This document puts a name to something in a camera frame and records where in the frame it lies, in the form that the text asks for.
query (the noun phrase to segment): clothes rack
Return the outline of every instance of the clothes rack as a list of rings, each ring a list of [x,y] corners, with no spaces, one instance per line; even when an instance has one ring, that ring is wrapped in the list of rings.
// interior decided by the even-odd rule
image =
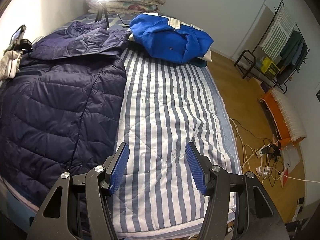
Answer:
[[[255,78],[257,78],[258,80],[260,80],[261,82],[264,82],[264,83],[265,83],[265,81],[264,81],[262,78],[260,78],[259,76],[257,76],[257,74],[255,74],[255,73],[258,73],[259,75],[262,74],[266,79],[268,79],[268,80],[273,84],[272,87],[278,87],[278,88],[280,88],[280,89],[282,90],[283,93],[286,93],[287,90],[288,90],[288,87],[287,87],[286,83],[287,83],[288,81],[291,82],[292,76],[293,76],[296,72],[299,73],[299,70],[298,70],[298,69],[295,69],[295,70],[290,74],[290,76],[284,81],[284,83],[283,83],[283,84],[280,84],[280,83],[276,80],[276,78],[270,79],[267,75],[265,75],[265,73],[263,73],[263,72],[260,70],[260,68],[257,66],[257,58],[256,58],[256,56],[254,55],[254,52],[256,51],[256,49],[257,49],[258,46],[261,44],[261,42],[263,41],[263,39],[264,39],[265,36],[267,35],[268,31],[270,30],[270,28],[271,28],[271,26],[272,26],[272,24],[273,24],[273,22],[274,22],[274,20],[275,20],[275,18],[276,18],[276,16],[277,16],[277,14],[278,14],[278,12],[279,12],[279,10],[280,10],[280,8],[281,8],[282,5],[284,5],[283,0],[281,0],[281,2],[279,3],[278,8],[276,9],[275,15],[273,16],[273,18],[272,18],[272,20],[270,21],[267,29],[265,30],[264,34],[263,34],[262,37],[260,38],[260,40],[259,40],[259,42],[257,43],[257,45],[255,46],[255,48],[254,48],[252,51],[250,51],[250,50],[248,50],[248,49],[244,50],[244,51],[240,54],[238,60],[235,62],[234,66],[239,68],[239,70],[240,70],[241,73],[243,74],[243,76],[242,76],[243,79],[245,79],[247,76],[250,76],[250,77],[255,77]],[[301,36],[302,36],[302,38],[303,38],[303,41],[304,41],[305,44],[307,45],[307,43],[306,43],[306,41],[305,41],[305,39],[304,39],[304,37],[303,37],[303,35],[302,35],[302,33],[301,33],[298,25],[297,25],[297,24],[295,24],[295,25],[296,25],[298,31],[300,32],[300,34],[301,34]],[[309,49],[308,46],[307,46],[307,54],[306,54],[306,56],[308,55],[309,51],[310,51],[310,49]],[[246,56],[246,54],[250,54],[251,57],[252,57],[252,59],[249,59],[249,58]],[[249,65],[250,65],[249,68],[245,68],[245,67],[243,67],[242,65],[239,64],[239,62],[240,62],[240,60],[241,60],[242,58],[245,59],[247,63],[249,63]]]

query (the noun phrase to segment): navy puffer jacket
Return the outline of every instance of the navy puffer jacket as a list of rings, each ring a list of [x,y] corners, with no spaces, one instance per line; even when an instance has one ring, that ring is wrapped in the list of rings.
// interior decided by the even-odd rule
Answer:
[[[0,174],[40,206],[58,176],[86,173],[113,155],[130,34],[74,22],[25,55],[0,89]]]

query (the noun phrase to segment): tripod leg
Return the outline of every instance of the tripod leg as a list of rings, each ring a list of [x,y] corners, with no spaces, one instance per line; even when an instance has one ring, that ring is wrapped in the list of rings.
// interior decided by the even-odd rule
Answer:
[[[102,9],[99,9],[96,16],[95,23],[101,21],[101,19],[102,19]]]
[[[108,18],[108,11],[107,11],[107,9],[106,9],[105,6],[106,6],[106,4],[104,4],[104,6],[103,6],[104,15],[105,15],[105,17],[106,17],[107,27],[108,27],[108,29],[110,29],[109,18]]]

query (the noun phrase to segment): metal rack frame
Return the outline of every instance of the metal rack frame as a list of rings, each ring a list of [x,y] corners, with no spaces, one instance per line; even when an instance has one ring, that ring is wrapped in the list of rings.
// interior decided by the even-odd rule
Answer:
[[[250,75],[250,77],[255,77],[256,79],[258,79],[258,80],[260,80],[261,82],[264,82],[264,83],[265,83],[264,80],[262,80],[260,77],[258,77],[257,75],[255,75],[255,74],[252,72],[253,69],[256,69],[260,74],[264,75],[269,81],[271,81],[271,82],[273,83],[273,86],[272,86],[272,87],[278,87],[278,88],[280,88],[280,89],[283,91],[283,93],[285,94],[285,93],[287,92],[287,90],[288,90],[288,87],[287,87],[286,83],[287,83],[288,81],[291,82],[292,76],[293,76],[294,73],[296,73],[296,72],[299,73],[299,70],[295,69],[295,70],[291,73],[291,75],[284,81],[283,84],[279,84],[279,82],[276,80],[276,78],[270,79],[267,75],[265,75],[265,73],[263,73],[263,72],[256,66],[257,58],[256,58],[256,56],[254,55],[255,50],[258,48],[258,46],[260,45],[260,43],[262,42],[262,40],[264,39],[264,37],[265,37],[266,34],[268,33],[268,31],[269,31],[270,27],[272,26],[272,24],[273,24],[273,22],[274,22],[274,20],[275,20],[275,18],[276,18],[276,16],[277,16],[277,14],[278,14],[278,12],[279,12],[279,10],[280,10],[280,8],[281,8],[282,5],[284,5],[283,0],[281,0],[281,2],[279,3],[278,8],[276,9],[275,15],[273,16],[272,20],[271,20],[270,23],[269,23],[269,26],[268,26],[267,29],[265,30],[264,34],[263,34],[262,37],[260,38],[260,40],[259,40],[259,42],[257,43],[257,45],[255,46],[255,48],[254,48],[252,51],[250,51],[250,50],[248,50],[248,49],[244,50],[244,51],[241,53],[241,55],[239,56],[238,60],[235,62],[234,66],[235,66],[235,67],[238,67],[239,70],[241,71],[241,73],[243,74],[242,79],[245,79],[246,77],[249,77],[249,75]],[[310,51],[310,49],[309,49],[308,46],[307,46],[307,55],[308,55],[309,51]],[[248,57],[246,57],[246,56],[245,56],[246,53],[250,54],[250,55],[252,56],[253,60],[250,60]],[[244,59],[250,64],[250,67],[249,67],[248,69],[245,68],[245,67],[243,67],[243,66],[241,66],[241,65],[239,64],[239,62],[240,62],[240,60],[241,60],[242,58],[244,58]]]

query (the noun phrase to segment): striped mattress cover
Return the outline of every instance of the striped mattress cover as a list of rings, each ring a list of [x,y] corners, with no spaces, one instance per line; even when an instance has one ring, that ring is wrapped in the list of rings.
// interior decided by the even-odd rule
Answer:
[[[173,239],[197,234],[208,198],[196,189],[186,144],[194,142],[212,163],[241,173],[223,100],[208,68],[176,65],[129,49],[122,58],[127,84],[117,147],[127,142],[130,158],[109,205],[118,237]],[[28,231],[37,207],[4,183],[0,179],[0,200],[7,202],[0,208]],[[234,217],[231,194],[228,220]]]

